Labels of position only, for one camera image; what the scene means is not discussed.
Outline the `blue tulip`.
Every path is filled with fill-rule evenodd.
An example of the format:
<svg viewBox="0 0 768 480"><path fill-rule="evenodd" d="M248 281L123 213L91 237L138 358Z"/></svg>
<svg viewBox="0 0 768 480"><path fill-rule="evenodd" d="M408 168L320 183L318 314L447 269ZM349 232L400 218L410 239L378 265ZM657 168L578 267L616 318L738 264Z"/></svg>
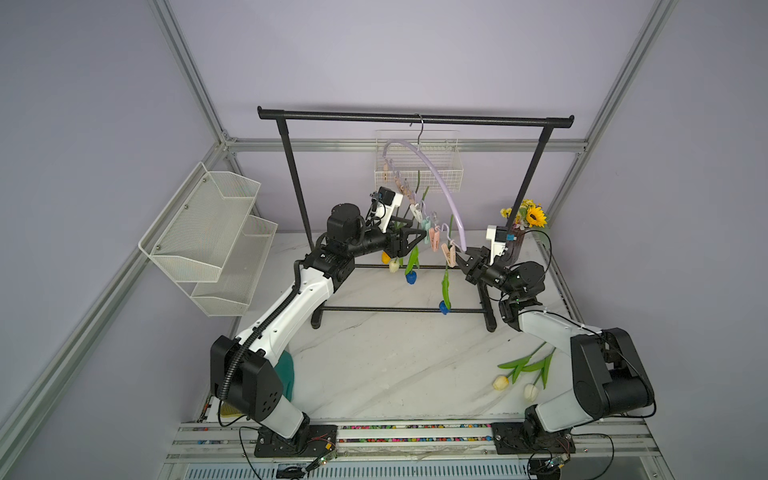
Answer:
<svg viewBox="0 0 768 480"><path fill-rule="evenodd" d="M441 281L441 294L442 300L439 303L439 309L443 315L448 315L451 311L450 300L450 272L449 270L455 266L455 245L451 238L453 229L454 216L450 217L447 224L442 226L442 232L445 233L445 242L441 244L441 251L444 256L444 274Z"/></svg>
<svg viewBox="0 0 768 480"><path fill-rule="evenodd" d="M414 220L414 227L422 229L424 227L424 214L422 211L423 201L418 198L419 186L412 194L409 211ZM419 268L419 247L415 246L409 254L408 263L405 270L405 279L413 285L417 280L417 269Z"/></svg>

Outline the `black clothes rack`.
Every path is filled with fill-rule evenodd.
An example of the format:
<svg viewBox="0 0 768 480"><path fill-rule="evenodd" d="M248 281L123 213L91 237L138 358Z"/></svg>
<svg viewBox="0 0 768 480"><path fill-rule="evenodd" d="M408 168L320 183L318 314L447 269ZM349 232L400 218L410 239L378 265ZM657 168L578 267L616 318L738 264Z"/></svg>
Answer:
<svg viewBox="0 0 768 480"><path fill-rule="evenodd" d="M536 148L529 163L526 174L521 183L513 206L515 208L522 205L523 197L533 179L534 173L539 165L540 159L544 153L545 147L549 142L551 135L556 129L569 129L572 127L575 117L488 117L488 116L466 116L466 115L421 115L421 114L394 114L394 113L351 113L351 112L315 112L315 111L288 111L279 109L257 108L259 118L262 120L273 120L276 122L283 150L286 156L287 164L293 183L294 193L296 195L302 224L305 234L311 247L315 246L313 241L310 220L303 196L300 178L295 162L295 156L290 139L288 122L290 120L300 121L339 121L339 122L369 122L369 123L398 123L413 124L418 123L422 126L426 124L436 125L479 125L479 126L501 126L501 127L539 127L539 135ZM493 234L492 239L503 245L501 253L493 256L491 250L482 247L463 247L464 256L458 256L458 266L465 274L466 280L478 288L481 306L486 318L486 327L493 332L496 329L496 320L493 313L490 312L490 296L488 289L490 287L501 293L498 301L502 320L510 327L520 330L519 318L524 313L524 309L536 306L538 300L536 296L545 289L545 279L548 272L535 262L524 262L520 265L513 262L516 252L516 239L523 239L522 233L515 236L513 234L514 218L507 219L506 226L502 229L504 236ZM417 230L410 226L409 222L397 234L383 232L374 234L370 227L360 227L355 233L361 237L361 240L350 247L341 247L339 254L345 258L347 264L351 263L351 256L358 256L368 253L372 246L390 254L405 254L405 248L408 246L406 239L411 233Z"/></svg>

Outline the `purple clip hanger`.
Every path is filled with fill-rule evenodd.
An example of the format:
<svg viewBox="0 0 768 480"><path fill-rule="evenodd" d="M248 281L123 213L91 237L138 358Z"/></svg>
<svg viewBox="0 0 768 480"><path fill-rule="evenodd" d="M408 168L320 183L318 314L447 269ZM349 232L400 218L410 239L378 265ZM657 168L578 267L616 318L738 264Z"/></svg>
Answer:
<svg viewBox="0 0 768 480"><path fill-rule="evenodd" d="M403 206L431 243L444 240L450 254L467 248L466 228L454 194L460 190L463 167L457 133L429 132L426 117L412 120L419 131L382 130L377 134L374 179L403 196Z"/></svg>

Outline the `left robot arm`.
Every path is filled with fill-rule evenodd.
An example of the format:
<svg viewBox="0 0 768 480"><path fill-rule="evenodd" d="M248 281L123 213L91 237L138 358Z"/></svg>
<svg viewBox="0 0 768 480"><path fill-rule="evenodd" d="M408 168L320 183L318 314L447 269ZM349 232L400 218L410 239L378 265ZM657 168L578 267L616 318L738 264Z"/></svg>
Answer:
<svg viewBox="0 0 768 480"><path fill-rule="evenodd" d="M280 437L301 441L309 420L284 394L275 366L298 329L351 275L358 257L383 252L403 258L427 236L411 220L395 217L394 210L381 202L374 202L367 215L350 203L332 209L326 232L294 262L287 291L252 326L213 343L213 396Z"/></svg>

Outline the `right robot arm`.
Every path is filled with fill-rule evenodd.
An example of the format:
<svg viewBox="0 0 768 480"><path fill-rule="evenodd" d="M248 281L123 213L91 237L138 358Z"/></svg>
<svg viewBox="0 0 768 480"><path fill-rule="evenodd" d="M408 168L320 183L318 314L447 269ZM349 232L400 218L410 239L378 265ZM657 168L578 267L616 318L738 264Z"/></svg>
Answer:
<svg viewBox="0 0 768 480"><path fill-rule="evenodd" d="M507 325L570 358L571 388L526 410L523 426L529 436L564 432L655 404L651 382L627 331L598 330L543 309L537 296L545 290L544 266L492 261L486 247L470 248L456 262L469 283L501 293L499 311Z"/></svg>

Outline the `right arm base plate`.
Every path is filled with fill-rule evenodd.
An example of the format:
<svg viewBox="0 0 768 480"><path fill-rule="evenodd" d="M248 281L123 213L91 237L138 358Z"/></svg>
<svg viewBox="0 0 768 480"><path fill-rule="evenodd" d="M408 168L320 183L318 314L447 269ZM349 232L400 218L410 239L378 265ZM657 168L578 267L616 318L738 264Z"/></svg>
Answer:
<svg viewBox="0 0 768 480"><path fill-rule="evenodd" d="M524 422L495 422L491 424L491 430L499 455L575 452L569 431L531 432Z"/></svg>

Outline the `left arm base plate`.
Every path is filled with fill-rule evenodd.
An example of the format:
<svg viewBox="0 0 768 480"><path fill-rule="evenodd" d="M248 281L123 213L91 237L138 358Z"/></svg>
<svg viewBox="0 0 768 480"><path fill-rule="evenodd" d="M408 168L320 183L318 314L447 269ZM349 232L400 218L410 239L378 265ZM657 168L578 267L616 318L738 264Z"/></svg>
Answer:
<svg viewBox="0 0 768 480"><path fill-rule="evenodd" d="M284 438L266 427L258 429L253 454L256 458L316 458L335 448L338 426L307 424L291 438Z"/></svg>

